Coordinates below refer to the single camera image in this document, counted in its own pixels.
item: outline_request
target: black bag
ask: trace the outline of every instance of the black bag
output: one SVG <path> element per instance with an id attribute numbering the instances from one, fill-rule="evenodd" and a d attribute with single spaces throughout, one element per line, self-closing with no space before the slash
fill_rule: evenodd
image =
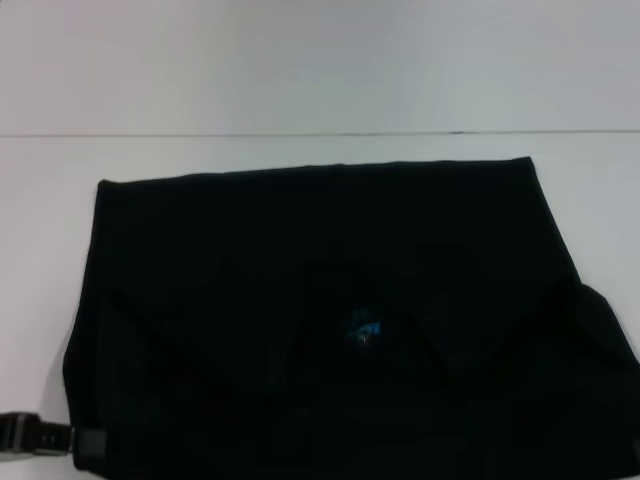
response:
<path id="1" fill-rule="evenodd" d="M 64 379 L 114 480 L 640 473 L 638 362 L 530 159 L 101 182 Z"/>

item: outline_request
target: plastic buckle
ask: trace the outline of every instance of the plastic buckle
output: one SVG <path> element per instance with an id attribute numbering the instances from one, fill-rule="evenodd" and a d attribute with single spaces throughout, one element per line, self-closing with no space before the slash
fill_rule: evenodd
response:
<path id="1" fill-rule="evenodd" d="M 0 415 L 0 461 L 35 455 L 67 455 L 71 450 L 72 435 L 71 427 L 43 422 L 34 413 Z"/>

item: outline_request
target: white surface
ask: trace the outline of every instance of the white surface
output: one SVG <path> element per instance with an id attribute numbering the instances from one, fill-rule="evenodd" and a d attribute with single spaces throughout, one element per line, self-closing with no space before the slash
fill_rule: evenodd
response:
<path id="1" fill-rule="evenodd" d="M 102 178 L 533 155 L 583 281 L 640 347 L 640 135 L 261 139 L 0 139 L 0 411 L 65 420 L 61 355 Z M 3 480 L 75 479 L 69 459 L 0 464 Z"/>
<path id="2" fill-rule="evenodd" d="M 637 0 L 3 0 L 0 134 L 640 129 Z"/>

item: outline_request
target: white table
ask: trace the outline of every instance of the white table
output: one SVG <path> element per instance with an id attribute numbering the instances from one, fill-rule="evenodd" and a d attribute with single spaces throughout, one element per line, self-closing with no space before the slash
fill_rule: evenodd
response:
<path id="1" fill-rule="evenodd" d="M 68 419 L 61 360 L 103 178 L 531 155 L 583 281 L 638 351 L 640 133 L 566 131 L 640 128 L 639 13 L 622 0 L 3 0 L 0 411 Z M 463 130 L 503 133 L 438 134 Z M 3 480 L 89 477 L 69 458 L 0 464 Z"/>

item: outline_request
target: black strap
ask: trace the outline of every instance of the black strap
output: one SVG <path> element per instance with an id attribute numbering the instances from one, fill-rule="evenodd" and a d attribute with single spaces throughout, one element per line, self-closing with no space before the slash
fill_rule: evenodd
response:
<path id="1" fill-rule="evenodd" d="M 105 451 L 104 431 L 43 422 L 35 413 L 0 415 L 0 460 L 35 455 L 62 456 L 72 452 L 86 457 L 103 457 Z"/>

